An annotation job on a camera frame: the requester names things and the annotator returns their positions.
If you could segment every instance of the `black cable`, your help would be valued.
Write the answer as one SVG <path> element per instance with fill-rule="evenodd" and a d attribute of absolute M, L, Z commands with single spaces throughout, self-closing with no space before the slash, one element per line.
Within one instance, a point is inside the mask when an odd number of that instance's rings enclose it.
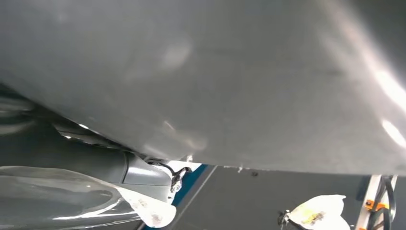
<path fill-rule="evenodd" d="M 169 169 L 169 171 L 170 171 L 170 173 L 172 174 L 172 176 L 175 175 L 175 171 L 174 171 L 171 167 L 169 167 L 168 165 L 165 165 L 165 164 L 160 163 L 160 162 L 159 162 L 158 164 L 160 164 L 161 166 L 164 166 L 165 168 Z"/>
<path fill-rule="evenodd" d="M 379 184 L 379 191 L 375 196 L 375 201 L 372 206 L 370 219 L 368 220 L 367 230 L 374 230 L 383 226 L 383 230 L 390 230 L 392 221 L 395 218 L 396 213 L 396 202 L 394 190 L 392 187 L 392 177 L 393 176 L 382 176 Z M 378 204 L 382 200 L 385 192 L 388 194 L 389 208 L 381 208 L 376 210 Z M 378 218 L 383 214 L 383 221 L 378 225 L 375 225 Z"/>

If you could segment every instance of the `clear plastic sheet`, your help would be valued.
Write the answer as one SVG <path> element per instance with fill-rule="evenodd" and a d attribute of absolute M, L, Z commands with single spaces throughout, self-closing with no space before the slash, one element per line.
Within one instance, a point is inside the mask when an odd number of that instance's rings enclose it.
<path fill-rule="evenodd" d="M 63 169 L 0 167 L 0 229 L 70 230 L 142 219 L 169 224 L 170 204 Z"/>

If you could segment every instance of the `garage floor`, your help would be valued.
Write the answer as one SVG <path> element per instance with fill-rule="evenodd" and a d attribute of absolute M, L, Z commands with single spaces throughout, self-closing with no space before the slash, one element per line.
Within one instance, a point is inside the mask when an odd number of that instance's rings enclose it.
<path fill-rule="evenodd" d="M 347 196 L 343 218 L 350 225 L 355 225 L 363 199 L 358 194 L 363 181 L 368 181 L 368 178 L 256 170 L 238 172 L 235 168 L 217 167 L 195 198 L 191 201 L 189 196 L 184 200 L 178 211 L 181 216 L 165 229 L 278 230 L 279 211 L 292 210 L 314 196 L 331 194 Z M 399 178 L 395 189 L 397 212 L 394 230 L 406 227 L 403 218 L 406 216 L 405 194 L 406 178 Z"/>

